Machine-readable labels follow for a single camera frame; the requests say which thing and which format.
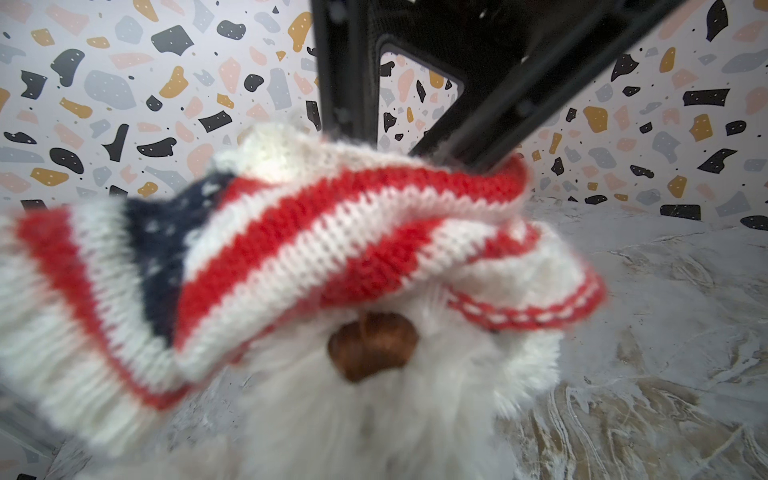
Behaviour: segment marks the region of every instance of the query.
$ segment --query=navy blue knit fabric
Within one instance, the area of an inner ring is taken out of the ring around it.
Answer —
[[[172,200],[127,200],[125,216],[141,275],[144,315],[167,346],[174,340],[184,256],[233,178],[210,175]]]

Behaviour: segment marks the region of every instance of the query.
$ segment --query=gnome plush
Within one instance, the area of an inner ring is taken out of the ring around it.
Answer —
[[[237,447],[95,478],[494,478],[494,420],[557,383],[604,298],[521,215],[527,179],[261,124],[175,198],[6,215],[0,368],[112,455],[223,366],[259,379]]]

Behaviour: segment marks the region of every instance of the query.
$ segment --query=toy nose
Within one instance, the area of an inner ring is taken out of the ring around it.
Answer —
[[[331,335],[328,355],[344,378],[357,383],[406,366],[418,343],[416,328],[403,315],[364,312]]]

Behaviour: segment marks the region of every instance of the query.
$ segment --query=red and white striped hat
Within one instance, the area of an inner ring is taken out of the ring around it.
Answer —
[[[600,278],[521,216],[526,169],[473,177],[263,124],[174,199],[0,218],[0,367],[113,454],[298,316],[442,282],[478,328],[561,328]]]

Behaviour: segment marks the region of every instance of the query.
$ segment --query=marble floor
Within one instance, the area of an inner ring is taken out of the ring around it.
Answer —
[[[535,198],[610,301],[565,340],[563,380],[500,422],[509,478],[768,478],[768,232]],[[247,378],[225,372],[147,450],[221,432]],[[49,480],[105,460],[70,441]]]

